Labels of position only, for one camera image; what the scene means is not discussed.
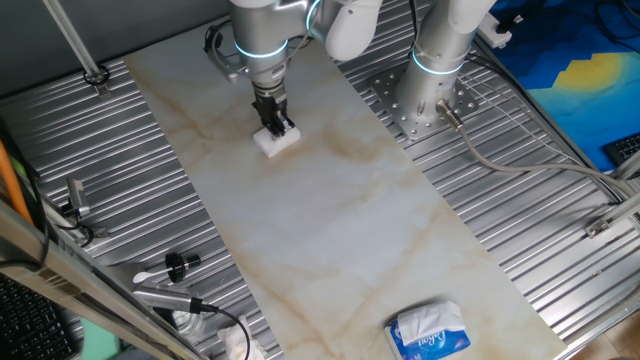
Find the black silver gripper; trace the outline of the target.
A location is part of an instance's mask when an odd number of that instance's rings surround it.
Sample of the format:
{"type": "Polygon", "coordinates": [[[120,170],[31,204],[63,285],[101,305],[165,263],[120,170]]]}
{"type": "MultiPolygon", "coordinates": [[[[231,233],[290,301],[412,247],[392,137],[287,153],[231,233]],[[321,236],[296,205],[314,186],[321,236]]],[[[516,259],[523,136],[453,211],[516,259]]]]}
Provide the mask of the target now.
{"type": "Polygon", "coordinates": [[[253,107],[257,111],[261,123],[267,125],[272,136],[279,138],[285,131],[290,131],[295,124],[287,115],[287,97],[282,79],[268,83],[252,83],[255,101],[253,107]]]}

